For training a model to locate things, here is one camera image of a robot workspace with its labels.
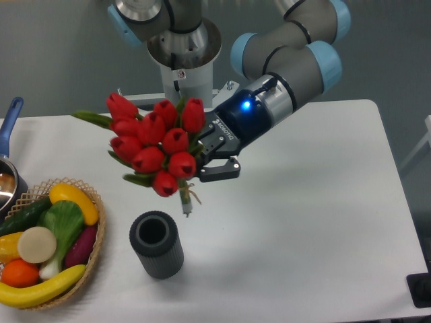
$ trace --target red tulip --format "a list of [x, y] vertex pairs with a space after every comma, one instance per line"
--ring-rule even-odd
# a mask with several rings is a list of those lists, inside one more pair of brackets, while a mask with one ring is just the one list
[[187, 101], [182, 115], [183, 128], [188, 133], [198, 133], [205, 125], [205, 113], [201, 99]]
[[109, 127], [117, 136], [137, 136], [139, 121], [136, 119], [118, 120], [112, 122]]
[[132, 167], [139, 173], [154, 173], [162, 168], [164, 153], [155, 146], [142, 149], [132, 159]]
[[153, 181], [153, 189], [162, 197], [167, 197], [178, 190], [178, 184], [174, 176], [166, 170], [160, 170]]
[[165, 134], [163, 119], [155, 112], [147, 114], [137, 130], [137, 137], [144, 145], [157, 145]]
[[170, 129], [163, 138], [162, 146], [168, 155], [186, 151], [189, 148], [189, 136], [181, 128]]
[[196, 172], [196, 159], [186, 151], [175, 153], [170, 158], [168, 170], [176, 178], [192, 178]]
[[166, 130], [172, 129], [174, 127], [178, 112], [171, 101], [165, 99], [154, 104], [153, 111], [162, 117], [164, 124], [166, 125]]
[[131, 136], [112, 138], [110, 144], [116, 155], [129, 164], [131, 164], [132, 159], [142, 149], [141, 141], [139, 141], [138, 138]]
[[138, 113], [136, 105], [117, 93], [111, 93], [106, 99], [106, 105], [114, 121], [134, 119]]

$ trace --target white table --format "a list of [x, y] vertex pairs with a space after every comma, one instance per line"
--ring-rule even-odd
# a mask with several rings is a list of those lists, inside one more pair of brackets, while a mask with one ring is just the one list
[[[41, 313], [0, 306], [1, 322], [341, 322], [431, 314], [405, 277], [426, 272], [376, 105], [308, 104], [240, 155], [239, 179], [200, 183], [203, 205], [181, 214], [125, 182], [113, 133], [70, 116], [21, 118], [11, 161], [29, 184], [79, 178], [101, 194], [107, 232], [94, 278]], [[133, 220], [172, 215], [185, 252], [164, 281], [129, 243]]]

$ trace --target blue pot handle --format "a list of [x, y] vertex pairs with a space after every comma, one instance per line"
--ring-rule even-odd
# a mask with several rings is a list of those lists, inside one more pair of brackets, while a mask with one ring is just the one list
[[24, 100], [22, 98], [14, 98], [9, 110], [7, 111], [5, 120], [0, 128], [0, 156], [9, 157], [9, 140], [11, 138], [13, 126], [15, 125], [16, 119], [18, 119], [18, 115], [20, 114], [23, 104]]

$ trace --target orange tomato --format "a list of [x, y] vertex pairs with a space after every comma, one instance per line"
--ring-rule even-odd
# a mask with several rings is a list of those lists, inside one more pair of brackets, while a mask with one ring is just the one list
[[33, 286], [37, 284], [38, 280], [38, 267], [22, 259], [12, 260], [1, 273], [2, 283], [17, 288]]

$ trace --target purple eggplant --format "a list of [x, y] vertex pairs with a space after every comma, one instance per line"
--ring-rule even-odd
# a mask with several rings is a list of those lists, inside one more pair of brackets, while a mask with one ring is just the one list
[[72, 248], [67, 252], [65, 257], [65, 268], [77, 264], [87, 264], [88, 258], [93, 251], [93, 245], [96, 241], [97, 227], [86, 227], [78, 237]]

